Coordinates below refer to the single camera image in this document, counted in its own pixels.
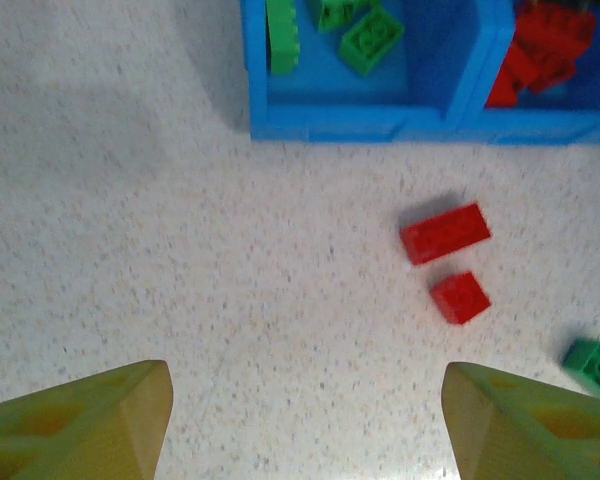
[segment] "blue plastic bin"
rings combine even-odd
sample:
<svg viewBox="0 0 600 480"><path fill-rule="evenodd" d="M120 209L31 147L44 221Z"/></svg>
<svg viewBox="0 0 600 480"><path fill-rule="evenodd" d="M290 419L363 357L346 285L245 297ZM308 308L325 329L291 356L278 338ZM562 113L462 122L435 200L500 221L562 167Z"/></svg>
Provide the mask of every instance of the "blue plastic bin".
<svg viewBox="0 0 600 480"><path fill-rule="evenodd" d="M306 0L296 0L298 67L291 75L271 76L265 1L241 5L254 140L444 140L466 117L498 34L493 0L383 0L406 32L362 78L337 54L347 28L318 33Z"/></svg>
<svg viewBox="0 0 600 480"><path fill-rule="evenodd" d="M480 85L493 85L515 29L517 1L493 1L500 10L500 34L478 80ZM572 80L541 95L525 92L514 109L468 111L454 134L456 139L504 145L600 144L600 9L594 13L598 21L593 43L578 60ZM486 99L476 95L469 103L484 105Z"/></svg>
<svg viewBox="0 0 600 480"><path fill-rule="evenodd" d="M320 34L296 0L300 60L270 76L265 0L241 0L254 140L600 143L600 10L578 75L516 109L485 109L515 29L516 0L383 0L406 28L368 77L338 57L345 29Z"/></svg>

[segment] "toy brick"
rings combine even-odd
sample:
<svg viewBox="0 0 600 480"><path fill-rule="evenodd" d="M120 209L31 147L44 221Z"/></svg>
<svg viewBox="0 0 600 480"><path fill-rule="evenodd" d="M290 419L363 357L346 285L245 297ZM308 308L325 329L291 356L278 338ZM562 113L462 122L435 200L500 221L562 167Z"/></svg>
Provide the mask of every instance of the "toy brick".
<svg viewBox="0 0 600 480"><path fill-rule="evenodd" d="M575 341L562 361L562 367L580 385L600 397L600 341Z"/></svg>
<svg viewBox="0 0 600 480"><path fill-rule="evenodd" d="M529 54L540 70L538 78L529 85L529 90L533 93L542 93L570 80L576 74L573 61L557 53L536 50Z"/></svg>
<svg viewBox="0 0 600 480"><path fill-rule="evenodd" d="M523 45L559 53L575 61L591 46L596 17L557 4L525 3L516 20L515 39Z"/></svg>
<svg viewBox="0 0 600 480"><path fill-rule="evenodd" d="M491 306L471 272L444 279L430 293L447 322L455 325L467 323Z"/></svg>
<svg viewBox="0 0 600 480"><path fill-rule="evenodd" d="M600 480L600 399L461 362L441 397L462 480Z"/></svg>
<svg viewBox="0 0 600 480"><path fill-rule="evenodd" d="M267 0L267 27L273 75L293 72L298 65L300 43L293 0Z"/></svg>
<svg viewBox="0 0 600 480"><path fill-rule="evenodd" d="M518 104L516 79L506 65L500 67L496 81L493 83L487 108L513 108Z"/></svg>
<svg viewBox="0 0 600 480"><path fill-rule="evenodd" d="M145 361L0 404L0 480L150 480L173 405Z"/></svg>
<svg viewBox="0 0 600 480"><path fill-rule="evenodd" d="M353 22L365 7L380 5L380 0L306 0L311 18L319 32L328 32Z"/></svg>
<svg viewBox="0 0 600 480"><path fill-rule="evenodd" d="M491 232L477 203L457 208L400 232L407 255L421 265L486 240Z"/></svg>
<svg viewBox="0 0 600 480"><path fill-rule="evenodd" d="M375 7L344 34L338 54L360 75L366 76L403 34L402 24L382 7Z"/></svg>
<svg viewBox="0 0 600 480"><path fill-rule="evenodd" d="M585 11L588 8L599 8L600 0L542 0L548 3L557 3L563 7L570 8L572 10Z"/></svg>
<svg viewBox="0 0 600 480"><path fill-rule="evenodd" d="M527 88L540 76L538 66L515 40L509 46L504 65L519 82L516 90Z"/></svg>

